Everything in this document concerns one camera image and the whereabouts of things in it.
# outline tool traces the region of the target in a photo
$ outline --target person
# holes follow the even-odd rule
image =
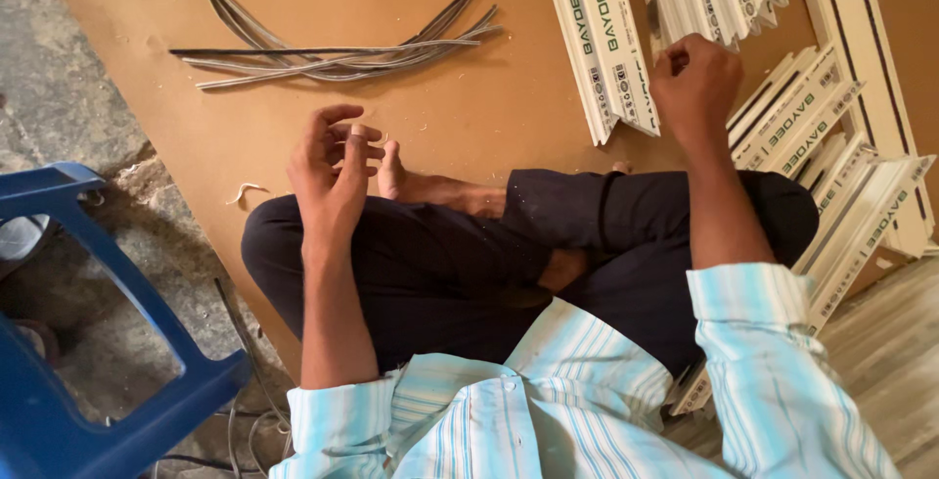
[[[295,196],[242,240],[302,338],[296,454],[270,476],[898,477],[805,334],[787,267],[817,228],[811,197],[734,170],[741,79],[699,35],[657,59],[687,173],[514,171],[506,188],[406,172],[396,143],[341,123],[361,107],[314,113]],[[656,434],[701,350],[723,466]]]

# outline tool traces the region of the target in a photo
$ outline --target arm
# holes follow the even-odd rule
[[[688,286],[724,461],[745,477],[898,477],[823,370],[824,348],[805,335],[805,281],[770,264],[727,148],[724,124],[741,77],[734,56],[692,35],[659,60],[651,87],[688,158],[695,268]]]
[[[337,105],[313,121],[288,166],[303,221],[303,346],[300,386],[288,391],[296,454],[271,468],[277,477],[383,477],[396,379],[379,379],[375,349],[352,275],[351,239],[365,203],[369,147],[381,133]],[[334,165],[345,159],[341,172]]]

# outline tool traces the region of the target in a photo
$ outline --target shirt sleeve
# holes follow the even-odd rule
[[[723,457],[744,477],[899,477],[806,335],[807,279],[780,265],[687,273]]]
[[[331,389],[290,389],[296,454],[271,467],[271,479],[384,477],[397,375]]]

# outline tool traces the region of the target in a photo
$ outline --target light blue striped shirt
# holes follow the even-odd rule
[[[804,278],[687,278],[726,469],[657,435],[668,371],[556,298],[504,365],[419,355],[375,382],[290,390],[297,453],[270,477],[899,477],[805,335]]]

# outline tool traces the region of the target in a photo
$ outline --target brown cardboard sheet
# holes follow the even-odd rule
[[[66,1],[295,377],[299,343],[251,281],[239,243],[248,211],[287,193],[288,153],[313,109],[362,104],[367,124],[402,142],[409,169],[492,185],[504,184],[513,168],[605,172],[617,160],[631,161],[638,172],[682,167],[667,125],[663,138],[619,125],[607,146],[591,145],[551,0],[476,0],[454,29],[497,3],[493,22],[504,32],[419,71],[334,85],[297,78],[216,93],[194,83],[224,74],[166,53],[171,46],[241,46],[206,0]],[[296,46],[373,46],[408,38],[450,0],[238,1]],[[642,0],[632,1],[645,37]],[[785,53],[814,44],[801,0],[780,10],[780,23],[743,42],[740,102]],[[244,182],[271,193],[249,190],[245,205],[226,205]]]

